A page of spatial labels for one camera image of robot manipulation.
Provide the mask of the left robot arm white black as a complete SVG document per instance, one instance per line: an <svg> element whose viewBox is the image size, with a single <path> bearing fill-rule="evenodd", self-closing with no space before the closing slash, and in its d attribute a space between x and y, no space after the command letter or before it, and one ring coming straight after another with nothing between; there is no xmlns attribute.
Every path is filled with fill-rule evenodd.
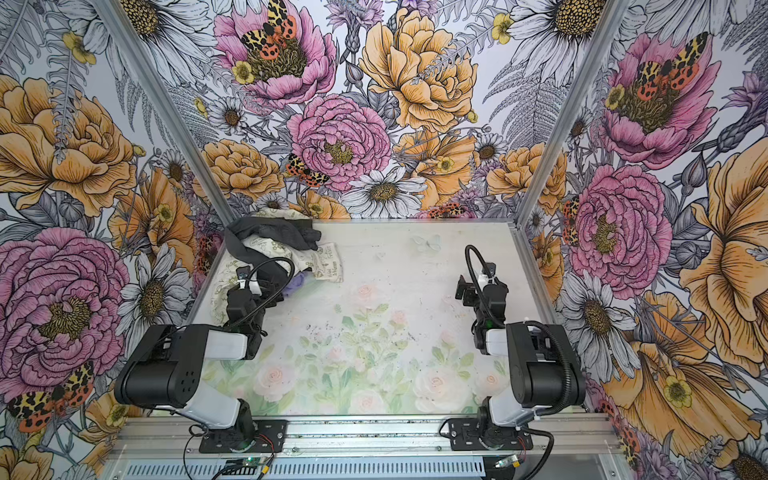
<svg viewBox="0 0 768 480"><path fill-rule="evenodd" d="M285 279L264 296L251 290L256 274L270 264L283 263ZM190 324L149 328L118 375L116 400L142 409L173 412L197 422L207 432L235 436L232 449L250 448L258 438L246 400L226 396L202 380L207 360L253 360L267 336L265 310L274 306L295 274L285 257L268 259L253 267L227 293L228 321L223 326Z"/></svg>

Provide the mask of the lavender purple cloth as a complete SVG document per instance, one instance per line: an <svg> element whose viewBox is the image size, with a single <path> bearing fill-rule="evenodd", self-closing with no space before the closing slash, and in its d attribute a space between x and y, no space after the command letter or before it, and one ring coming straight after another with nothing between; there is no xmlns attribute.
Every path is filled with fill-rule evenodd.
<svg viewBox="0 0 768 480"><path fill-rule="evenodd" d="M290 297L294 295L299 289L309 284L314 279L313 272L311 270L304 270L294 276L287 286L282 290L284 297Z"/></svg>

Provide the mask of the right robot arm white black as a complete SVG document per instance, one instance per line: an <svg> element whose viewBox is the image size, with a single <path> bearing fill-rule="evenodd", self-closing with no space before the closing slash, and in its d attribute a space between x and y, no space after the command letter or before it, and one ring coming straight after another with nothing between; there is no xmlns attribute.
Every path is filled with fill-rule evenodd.
<svg viewBox="0 0 768 480"><path fill-rule="evenodd" d="M455 450L529 448L530 435L523 430L532 421L584 401L585 380L564 328L536 320L507 322L508 293L498 281L479 287L458 279L455 298L475 313L474 346L499 359L508 386L483 399L475 422L450 426Z"/></svg>

